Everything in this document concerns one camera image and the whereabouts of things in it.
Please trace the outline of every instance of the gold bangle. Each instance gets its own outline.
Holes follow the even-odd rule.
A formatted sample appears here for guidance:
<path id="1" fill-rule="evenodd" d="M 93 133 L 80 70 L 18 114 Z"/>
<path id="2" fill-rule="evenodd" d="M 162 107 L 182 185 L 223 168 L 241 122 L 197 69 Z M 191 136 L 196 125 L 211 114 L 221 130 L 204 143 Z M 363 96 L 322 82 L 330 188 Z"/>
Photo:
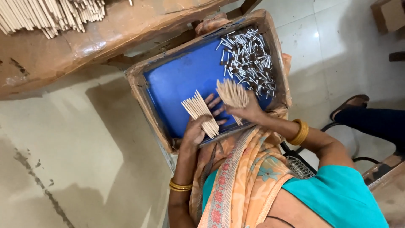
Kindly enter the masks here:
<path id="1" fill-rule="evenodd" d="M 173 182 L 173 178 L 170 179 L 170 185 L 174 188 L 181 189 L 181 190 L 185 190 L 185 189 L 190 190 L 193 187 L 193 183 L 191 183 L 189 185 L 178 185 Z"/>
<path id="2" fill-rule="evenodd" d="M 301 145 L 305 141 L 308 136 L 309 126 L 306 122 L 301 121 L 300 119 L 295 119 L 293 122 L 296 122 L 300 125 L 300 129 L 295 136 L 295 138 L 291 141 L 288 141 L 291 145 L 298 146 Z"/>
<path id="3" fill-rule="evenodd" d="M 190 191 L 191 190 L 191 188 L 190 189 L 178 189 L 178 188 L 173 187 L 171 184 L 169 184 L 169 188 L 171 190 L 173 190 L 173 191 L 178 191 L 178 192 L 184 192 L 184 191 Z"/>

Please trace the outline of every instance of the bundle of bamboo sticks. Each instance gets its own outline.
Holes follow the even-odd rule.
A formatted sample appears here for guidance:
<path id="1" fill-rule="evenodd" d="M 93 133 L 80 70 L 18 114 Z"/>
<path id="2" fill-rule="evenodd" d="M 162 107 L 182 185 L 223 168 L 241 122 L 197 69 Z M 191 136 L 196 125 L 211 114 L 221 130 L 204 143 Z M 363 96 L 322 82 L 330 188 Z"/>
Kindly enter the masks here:
<path id="1" fill-rule="evenodd" d="M 249 97 L 247 96 L 245 88 L 228 78 L 224 79 L 223 83 L 217 80 L 217 92 L 224 104 L 232 107 L 244 108 L 249 103 Z M 242 119 L 239 117 L 233 116 L 233 118 L 238 125 L 243 124 Z"/>
<path id="2" fill-rule="evenodd" d="M 181 103 L 183 107 L 187 110 L 187 112 L 191 115 L 193 120 L 196 120 L 198 117 L 202 115 L 210 115 L 212 116 L 211 112 L 207 104 L 204 102 L 204 99 L 201 97 L 198 90 L 196 90 L 194 98 L 187 99 Z M 210 138 L 214 138 L 215 136 L 219 135 L 219 129 L 217 122 L 214 118 L 211 120 L 204 122 L 202 124 L 202 129 L 207 133 Z"/>
<path id="3" fill-rule="evenodd" d="M 104 18 L 104 5 L 104 0 L 0 0 L 0 29 L 12 34 L 36 27 L 48 39 L 58 35 L 58 30 L 85 32 L 83 24 Z"/>

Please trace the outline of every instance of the woman's left hand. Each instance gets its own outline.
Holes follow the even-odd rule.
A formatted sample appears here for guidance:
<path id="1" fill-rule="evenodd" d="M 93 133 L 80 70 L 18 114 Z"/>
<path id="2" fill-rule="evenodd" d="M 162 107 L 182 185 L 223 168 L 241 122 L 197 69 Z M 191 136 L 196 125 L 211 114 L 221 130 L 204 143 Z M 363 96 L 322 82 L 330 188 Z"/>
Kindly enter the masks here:
<path id="1" fill-rule="evenodd" d="M 221 102 L 221 98 L 217 97 L 214 99 L 214 94 L 211 93 L 204 101 L 208 105 L 208 108 L 211 109 L 215 105 L 217 105 L 219 102 Z M 225 107 L 222 106 L 221 108 L 212 112 L 212 116 L 215 117 L 215 116 L 219 115 L 221 112 L 223 112 L 224 110 L 225 110 Z M 190 146 L 198 146 L 203 141 L 204 136 L 205 136 L 205 132 L 202 129 L 202 123 L 205 121 L 211 120 L 211 118 L 212 117 L 210 115 L 202 115 L 193 121 L 192 118 L 190 117 L 187 127 L 185 129 L 183 141 L 181 144 L 182 145 L 187 144 Z M 226 120 L 217 121 L 218 125 L 222 125 L 224 123 L 226 123 Z"/>

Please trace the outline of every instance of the sandal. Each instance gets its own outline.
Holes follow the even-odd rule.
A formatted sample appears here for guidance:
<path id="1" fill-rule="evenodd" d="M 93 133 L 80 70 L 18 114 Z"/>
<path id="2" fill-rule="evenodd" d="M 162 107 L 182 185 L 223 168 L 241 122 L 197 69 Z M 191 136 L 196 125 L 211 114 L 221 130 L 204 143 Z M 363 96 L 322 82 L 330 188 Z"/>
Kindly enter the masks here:
<path id="1" fill-rule="evenodd" d="M 340 110 L 342 110 L 342 109 L 345 109 L 345 108 L 347 108 L 347 107 L 353 107 L 354 105 L 348 105 L 347 103 L 349 102 L 349 101 L 351 101 L 351 100 L 353 100 L 354 98 L 361 98 L 361 99 L 363 99 L 365 102 L 361 105 L 361 107 L 367 107 L 367 102 L 370 100 L 370 98 L 367 96 L 367 95 L 364 95 L 364 94 L 358 94 L 358 95 L 356 95 L 356 96 L 352 96 L 352 97 L 350 97 L 349 99 L 347 99 L 341 106 L 339 106 L 337 109 L 335 109 L 331 114 L 330 114 L 330 116 L 329 116 L 329 118 L 334 122 L 334 120 L 333 120 L 333 115 L 336 113 L 336 112 L 338 112 L 338 111 L 340 111 Z"/>

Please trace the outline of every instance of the woman's right hand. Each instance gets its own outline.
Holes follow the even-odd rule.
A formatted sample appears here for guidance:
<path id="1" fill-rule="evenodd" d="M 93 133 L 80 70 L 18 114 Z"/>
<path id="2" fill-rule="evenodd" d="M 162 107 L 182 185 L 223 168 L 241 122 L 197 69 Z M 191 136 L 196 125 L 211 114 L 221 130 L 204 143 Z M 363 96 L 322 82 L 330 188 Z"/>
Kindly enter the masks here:
<path id="1" fill-rule="evenodd" d="M 258 123 L 259 119 L 265 115 L 265 112 L 260 108 L 259 103 L 253 91 L 247 92 L 249 103 L 244 108 L 234 108 L 229 105 L 224 105 L 226 113 L 248 120 L 252 123 Z"/>

